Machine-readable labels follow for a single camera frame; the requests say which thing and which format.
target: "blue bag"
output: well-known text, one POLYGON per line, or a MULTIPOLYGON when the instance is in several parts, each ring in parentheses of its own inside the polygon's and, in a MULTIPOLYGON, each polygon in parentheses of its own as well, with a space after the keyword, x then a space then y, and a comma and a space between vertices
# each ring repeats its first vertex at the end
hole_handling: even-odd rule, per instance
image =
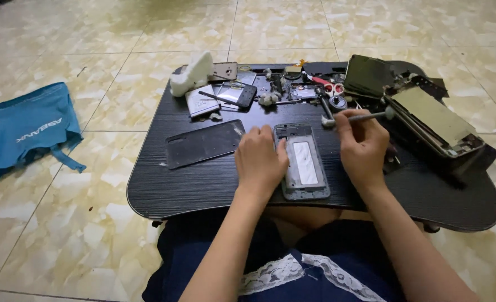
POLYGON ((0 103, 0 177, 52 152, 82 173, 86 168, 65 155, 83 140, 65 83, 54 83, 0 103))

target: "left hand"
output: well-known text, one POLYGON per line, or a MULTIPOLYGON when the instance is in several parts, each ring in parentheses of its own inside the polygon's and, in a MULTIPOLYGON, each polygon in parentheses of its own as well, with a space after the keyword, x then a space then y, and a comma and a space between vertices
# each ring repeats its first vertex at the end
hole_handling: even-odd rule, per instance
POLYGON ((289 167, 289 157, 282 139, 274 150, 274 136, 270 126, 253 127, 240 140, 235 151, 235 165, 239 174, 239 189, 268 199, 289 167))

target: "white lace trim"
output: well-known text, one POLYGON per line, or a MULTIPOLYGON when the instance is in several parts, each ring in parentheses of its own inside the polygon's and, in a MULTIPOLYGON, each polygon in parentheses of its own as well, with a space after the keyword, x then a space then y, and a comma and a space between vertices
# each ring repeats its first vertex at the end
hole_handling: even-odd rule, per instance
POLYGON ((239 296, 271 289, 304 276, 302 265, 291 254, 271 261, 240 280, 239 296))
POLYGON ((363 285, 357 278, 354 278, 335 264, 329 257, 302 254, 302 262, 322 268, 328 281, 340 289, 352 293, 362 301, 386 302, 377 293, 363 285))

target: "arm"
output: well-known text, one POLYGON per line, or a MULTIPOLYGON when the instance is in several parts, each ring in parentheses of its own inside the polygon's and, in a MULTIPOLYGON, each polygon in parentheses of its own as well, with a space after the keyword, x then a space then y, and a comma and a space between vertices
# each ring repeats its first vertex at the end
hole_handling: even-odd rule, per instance
POLYGON ((386 187, 382 165, 389 135, 376 120, 354 122, 346 110, 336 115, 341 162, 364 200, 407 300, 478 301, 386 187))
POLYGON ((239 186, 228 214, 179 301, 236 301, 253 231, 289 166, 285 140, 274 150, 271 127, 254 127, 235 151, 239 186))

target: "black lap desk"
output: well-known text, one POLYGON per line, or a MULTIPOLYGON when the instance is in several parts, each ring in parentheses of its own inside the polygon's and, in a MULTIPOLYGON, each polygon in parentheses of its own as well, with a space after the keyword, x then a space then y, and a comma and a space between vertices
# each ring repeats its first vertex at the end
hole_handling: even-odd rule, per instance
MULTIPOLYGON (((331 64, 347 67, 347 62, 331 64)), ((410 63, 395 61, 393 64, 396 73, 408 69, 424 75, 418 66, 410 63)), ((253 69, 264 69, 284 68, 286 65, 251 66, 253 69)), ((330 198, 287 202, 281 188, 278 188, 269 206, 302 205, 366 210, 341 165, 336 134, 321 126, 320 119, 324 114, 321 106, 279 105, 275 110, 265 111, 254 102, 248 112, 223 109, 220 113, 223 121, 242 120, 246 131, 264 124, 274 127, 283 123, 308 122, 312 125, 330 184, 330 198)), ((127 186, 127 199, 136 213, 162 221, 185 212, 231 204, 238 185, 233 154, 175 170, 160 165, 166 162, 166 138, 215 124, 211 120, 191 122, 186 101, 184 98, 172 97, 168 83, 127 186)), ((466 189, 455 189, 412 154, 399 146, 398 150, 399 157, 408 163, 404 168, 387 175, 386 184, 414 220, 462 232, 486 230, 496 224, 496 188, 486 172, 470 177, 466 189)))

